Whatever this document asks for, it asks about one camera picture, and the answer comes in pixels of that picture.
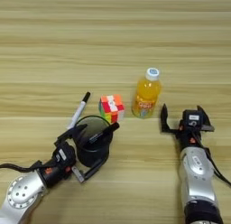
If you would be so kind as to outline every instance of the orange bottle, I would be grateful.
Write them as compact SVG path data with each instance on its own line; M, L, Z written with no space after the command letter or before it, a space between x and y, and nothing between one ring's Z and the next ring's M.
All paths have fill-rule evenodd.
M149 118L152 116L162 88L159 75L160 72L157 69L150 68L147 70L145 77L139 80L132 106L136 117Z

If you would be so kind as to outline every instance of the white bottle cap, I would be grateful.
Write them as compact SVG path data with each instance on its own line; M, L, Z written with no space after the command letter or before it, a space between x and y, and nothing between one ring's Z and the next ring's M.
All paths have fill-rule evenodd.
M147 70L146 72L146 78L149 80L149 81L156 81L159 79L159 76L160 76L160 72L158 69L155 69L155 68L150 68Z

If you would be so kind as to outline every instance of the black mug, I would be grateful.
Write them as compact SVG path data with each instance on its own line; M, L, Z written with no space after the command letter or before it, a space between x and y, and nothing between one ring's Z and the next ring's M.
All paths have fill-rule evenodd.
M88 125L79 135L76 141L77 156L79 161L92 167L97 162L105 162L109 156L109 146L113 138L113 133L103 137L95 145L85 145L85 143L94 135L101 133L110 124L99 116L88 116L81 118L76 126Z

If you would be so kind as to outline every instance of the rubik's cube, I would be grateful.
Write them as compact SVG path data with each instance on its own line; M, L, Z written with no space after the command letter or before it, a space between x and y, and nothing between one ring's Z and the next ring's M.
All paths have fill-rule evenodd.
M120 95L103 96L99 101L99 112L110 124L122 120L125 116L125 106Z

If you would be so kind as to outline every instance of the wooden table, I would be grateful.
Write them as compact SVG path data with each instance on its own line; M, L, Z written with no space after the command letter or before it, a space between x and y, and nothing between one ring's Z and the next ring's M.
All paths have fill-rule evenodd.
M171 122L201 105L215 133L203 135L231 179L231 0L0 0L0 162L47 161L56 137L87 90L85 115L101 95L120 93L126 115L110 158L86 184L62 182L31 224L182 224L179 156L161 135L159 111ZM153 118L131 113L137 80L161 70ZM20 174L1 170L0 199ZM214 180L222 217L231 223L231 191Z

